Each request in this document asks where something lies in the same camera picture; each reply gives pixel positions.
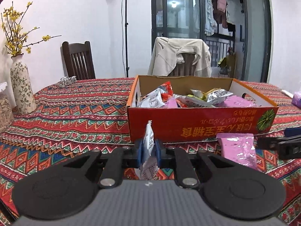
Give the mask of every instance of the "metal screw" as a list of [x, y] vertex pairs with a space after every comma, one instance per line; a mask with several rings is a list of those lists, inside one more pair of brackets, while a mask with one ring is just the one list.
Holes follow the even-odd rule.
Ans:
[[198, 181], [193, 177], [187, 177], [183, 179], [183, 184], [187, 186], [194, 186], [198, 183]]
[[115, 180], [112, 178], [104, 178], [100, 181], [102, 186], [112, 186], [115, 184]]

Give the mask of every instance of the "patterned tablecloth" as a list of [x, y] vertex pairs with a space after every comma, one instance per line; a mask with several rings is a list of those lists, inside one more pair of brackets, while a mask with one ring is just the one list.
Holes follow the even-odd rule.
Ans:
[[[125, 105], [132, 83], [131, 78], [120, 78], [77, 81], [65, 88], [51, 85], [35, 95], [35, 112], [15, 115], [14, 123], [0, 134], [0, 199], [11, 211], [17, 213], [12, 188], [25, 176], [80, 152], [100, 149], [107, 153], [120, 145], [131, 145]], [[283, 136], [283, 129], [301, 126], [301, 110], [291, 105], [291, 99], [279, 88], [266, 83], [247, 84], [279, 105], [269, 136]], [[221, 150], [216, 141], [170, 146], [189, 153], [206, 149], [220, 154]], [[281, 161], [272, 151], [256, 152], [258, 169], [285, 186], [287, 199], [279, 217], [293, 226], [301, 224], [301, 159]], [[125, 170], [125, 178], [137, 179], [133, 169]], [[173, 171], [159, 170], [157, 179], [173, 179]], [[0, 221], [8, 224], [2, 214]]]

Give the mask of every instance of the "purple package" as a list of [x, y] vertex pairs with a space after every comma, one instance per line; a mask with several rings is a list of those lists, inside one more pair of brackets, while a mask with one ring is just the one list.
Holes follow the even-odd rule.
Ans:
[[161, 108], [178, 108], [176, 99], [174, 97], [170, 97]]
[[256, 169], [256, 152], [251, 133], [217, 133], [222, 156], [238, 164]]
[[230, 97], [227, 97], [226, 100], [218, 105], [216, 107], [256, 107], [257, 105], [249, 100], [245, 100], [244, 98], [241, 98], [236, 95], [232, 95]]
[[301, 108], [301, 92], [295, 92], [292, 100], [292, 104]]

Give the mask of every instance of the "chair back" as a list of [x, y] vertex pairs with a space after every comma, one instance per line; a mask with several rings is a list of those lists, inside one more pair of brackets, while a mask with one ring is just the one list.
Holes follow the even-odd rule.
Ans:
[[195, 59], [195, 54], [193, 53], [182, 53], [185, 63], [177, 64], [168, 76], [194, 76], [195, 75], [195, 65], [192, 65]]
[[89, 41], [86, 41], [85, 44], [69, 44], [64, 41], [62, 48], [68, 77], [76, 76], [77, 80], [95, 79]]

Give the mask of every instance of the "red box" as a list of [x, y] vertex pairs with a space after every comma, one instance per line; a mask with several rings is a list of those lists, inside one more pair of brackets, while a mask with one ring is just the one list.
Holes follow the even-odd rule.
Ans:
[[[248, 94], [259, 107], [252, 108], [137, 108], [141, 97], [170, 81], [174, 93], [192, 94], [190, 89], [207, 92], [223, 88], [237, 96]], [[163, 142], [189, 142], [214, 137], [217, 133], [266, 133], [277, 113], [277, 104], [232, 78], [196, 76], [137, 76], [127, 102], [131, 141], [142, 138], [152, 120], [155, 138]]]

